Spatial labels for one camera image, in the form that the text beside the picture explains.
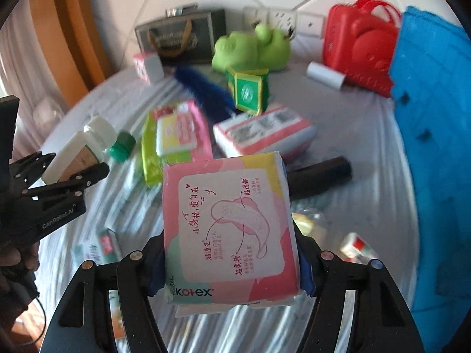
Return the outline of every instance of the red basket handle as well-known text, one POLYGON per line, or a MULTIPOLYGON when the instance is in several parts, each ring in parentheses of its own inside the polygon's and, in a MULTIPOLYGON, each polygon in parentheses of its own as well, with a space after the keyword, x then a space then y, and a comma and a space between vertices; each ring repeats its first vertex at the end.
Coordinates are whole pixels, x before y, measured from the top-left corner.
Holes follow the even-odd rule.
POLYGON ((387 7, 390 7, 397 14, 397 24, 400 25, 402 15, 394 5, 391 5, 387 1, 383 1, 383 0, 369 0, 369 1, 359 0, 359 1, 362 3, 362 5, 359 8, 362 11, 364 11, 365 13, 370 13, 371 14, 371 12, 373 11, 374 8, 376 8, 377 6, 383 6, 384 10, 387 12, 387 14, 389 16, 389 22, 394 24, 395 20, 392 16, 391 12, 389 11, 389 9, 387 9, 387 7))
POLYGON ((374 1, 374 0, 357 0, 353 3, 353 6, 356 8, 363 8, 363 5, 365 5, 366 3, 369 3, 370 1, 374 1))

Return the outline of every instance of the power strip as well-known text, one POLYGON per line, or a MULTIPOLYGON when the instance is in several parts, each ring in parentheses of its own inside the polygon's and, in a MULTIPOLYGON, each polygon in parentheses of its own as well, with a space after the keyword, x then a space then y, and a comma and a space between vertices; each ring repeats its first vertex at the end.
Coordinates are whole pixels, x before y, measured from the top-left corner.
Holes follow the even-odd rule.
POLYGON ((274 28, 281 28, 286 33, 292 28, 296 35, 322 38, 326 18, 319 14, 291 11, 275 7, 243 8, 243 25, 245 29, 253 29, 256 24, 264 23, 274 28))

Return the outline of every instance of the curtain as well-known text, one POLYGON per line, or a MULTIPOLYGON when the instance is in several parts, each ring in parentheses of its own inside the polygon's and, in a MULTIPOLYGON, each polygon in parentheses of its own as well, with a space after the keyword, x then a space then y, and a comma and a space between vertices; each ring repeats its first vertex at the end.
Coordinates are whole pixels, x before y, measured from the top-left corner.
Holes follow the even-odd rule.
POLYGON ((17 160, 37 151, 52 129, 50 124, 68 110, 42 54, 29 0, 20 0, 0 29, 0 78, 3 95, 20 99, 13 144, 17 160))

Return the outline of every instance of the cable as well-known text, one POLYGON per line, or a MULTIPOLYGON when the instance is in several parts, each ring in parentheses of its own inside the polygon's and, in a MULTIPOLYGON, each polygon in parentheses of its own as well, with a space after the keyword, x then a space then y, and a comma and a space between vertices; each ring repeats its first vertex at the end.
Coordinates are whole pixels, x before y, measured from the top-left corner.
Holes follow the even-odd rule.
POLYGON ((42 306, 41 301, 39 301, 39 297, 36 298, 36 301, 39 303, 39 306, 41 306, 42 314, 44 315, 44 326, 42 327, 42 331, 40 335, 38 336, 38 338, 36 338, 36 340, 25 342, 23 344, 18 344, 17 347, 27 347, 29 345, 36 344, 39 341, 39 339, 42 337, 44 332, 46 331, 46 311, 44 310, 44 307, 42 306))

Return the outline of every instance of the kotex sanitary pad package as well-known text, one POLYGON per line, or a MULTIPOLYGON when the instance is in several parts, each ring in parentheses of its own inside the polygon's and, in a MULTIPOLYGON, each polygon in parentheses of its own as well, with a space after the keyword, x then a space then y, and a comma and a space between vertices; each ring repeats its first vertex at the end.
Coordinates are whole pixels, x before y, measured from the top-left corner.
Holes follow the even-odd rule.
POLYGON ((298 294, 298 252, 278 152, 169 165, 163 182, 170 303, 255 304, 298 294))

